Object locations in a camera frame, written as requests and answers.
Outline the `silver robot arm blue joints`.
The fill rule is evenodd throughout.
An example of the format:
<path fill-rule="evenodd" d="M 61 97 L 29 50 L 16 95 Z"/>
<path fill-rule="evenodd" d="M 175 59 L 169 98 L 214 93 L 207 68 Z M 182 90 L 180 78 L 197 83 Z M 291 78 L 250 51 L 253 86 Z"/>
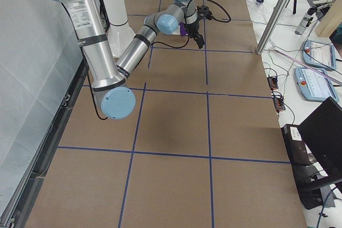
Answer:
<path fill-rule="evenodd" d="M 123 57 L 134 32 L 128 22 L 110 24 L 103 0 L 53 0 L 66 10 L 77 44 L 89 66 L 94 105 L 110 119 L 124 119 L 135 108 L 134 93 L 127 88 L 129 71 L 114 57 Z"/>

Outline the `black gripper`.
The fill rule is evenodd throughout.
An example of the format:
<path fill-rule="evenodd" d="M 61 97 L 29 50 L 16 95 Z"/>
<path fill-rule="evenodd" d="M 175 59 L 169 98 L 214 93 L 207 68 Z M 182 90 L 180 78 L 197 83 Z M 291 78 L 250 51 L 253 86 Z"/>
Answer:
<path fill-rule="evenodd" d="M 197 14 L 193 14 L 186 19 L 186 29 L 190 38 L 196 39 L 198 49 L 202 49 L 204 46 L 204 39 L 203 37 L 199 37 L 199 20 Z"/>

